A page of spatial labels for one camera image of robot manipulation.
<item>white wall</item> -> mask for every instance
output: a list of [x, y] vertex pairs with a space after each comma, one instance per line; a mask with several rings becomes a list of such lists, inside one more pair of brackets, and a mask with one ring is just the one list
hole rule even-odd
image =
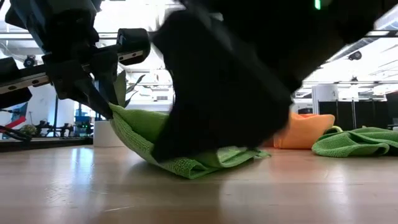
[[[38, 125], [40, 121], [47, 120], [50, 124], [54, 123], [55, 112], [55, 89], [51, 85], [44, 85], [40, 87], [29, 87], [32, 93], [32, 98], [27, 105], [26, 122], [16, 126], [21, 128], [25, 124]], [[74, 119], [74, 101], [73, 100], [59, 100], [58, 102], [58, 116], [57, 126], [63, 126], [64, 123], [73, 124]], [[0, 124], [7, 124], [11, 121], [11, 114], [0, 113]]]
[[312, 99], [294, 100], [294, 104], [290, 106], [290, 110], [295, 113], [298, 113], [299, 109], [302, 108], [313, 108]]

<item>green towel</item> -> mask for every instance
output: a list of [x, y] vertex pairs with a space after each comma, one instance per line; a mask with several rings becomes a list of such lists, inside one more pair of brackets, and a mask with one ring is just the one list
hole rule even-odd
[[113, 110], [113, 130], [129, 149], [147, 162], [189, 179], [239, 165], [253, 157], [269, 156], [258, 149], [226, 147], [218, 152], [206, 152], [195, 157], [177, 158], [158, 164], [150, 152], [168, 115], [144, 110], [125, 110], [112, 104], [110, 107]]
[[338, 130], [320, 137], [312, 146], [313, 152], [328, 157], [381, 156], [397, 154], [397, 149], [398, 132], [381, 128]]
[[330, 129], [327, 129], [323, 134], [331, 134], [331, 133], [339, 133], [343, 132], [342, 128], [339, 126], [333, 126]]

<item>hardwood floor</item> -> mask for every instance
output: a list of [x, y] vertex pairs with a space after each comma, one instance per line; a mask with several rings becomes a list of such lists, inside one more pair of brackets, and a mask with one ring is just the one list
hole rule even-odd
[[197, 180], [123, 147], [2, 153], [0, 222], [397, 223], [398, 158], [269, 152]]

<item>black cabinet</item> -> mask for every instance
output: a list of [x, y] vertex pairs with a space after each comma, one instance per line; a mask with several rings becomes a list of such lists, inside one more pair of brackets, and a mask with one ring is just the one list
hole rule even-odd
[[377, 127], [387, 128], [392, 123], [385, 101], [332, 101], [319, 102], [320, 114], [335, 116], [335, 125], [343, 130]]

